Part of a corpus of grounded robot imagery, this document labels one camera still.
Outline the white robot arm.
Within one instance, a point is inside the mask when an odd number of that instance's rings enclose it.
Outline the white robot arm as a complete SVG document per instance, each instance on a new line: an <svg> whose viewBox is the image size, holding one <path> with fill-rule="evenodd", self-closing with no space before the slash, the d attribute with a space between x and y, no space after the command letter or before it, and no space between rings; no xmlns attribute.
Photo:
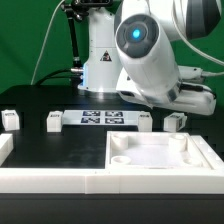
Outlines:
<svg viewBox="0 0 224 224"><path fill-rule="evenodd" d="M221 19L221 0L75 0L89 13L89 58L79 90L119 94L130 103L201 115L214 112L209 87L190 81L200 68L176 63L171 43L205 37Z"/></svg>

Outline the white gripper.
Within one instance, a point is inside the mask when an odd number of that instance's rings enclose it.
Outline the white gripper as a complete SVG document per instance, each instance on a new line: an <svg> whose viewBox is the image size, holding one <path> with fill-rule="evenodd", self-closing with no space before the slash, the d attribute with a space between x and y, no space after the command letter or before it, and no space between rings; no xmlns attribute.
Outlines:
<svg viewBox="0 0 224 224"><path fill-rule="evenodd" d="M216 94L207 86L182 83L179 96L169 104L158 108L199 115L212 115L216 107Z"/></svg>

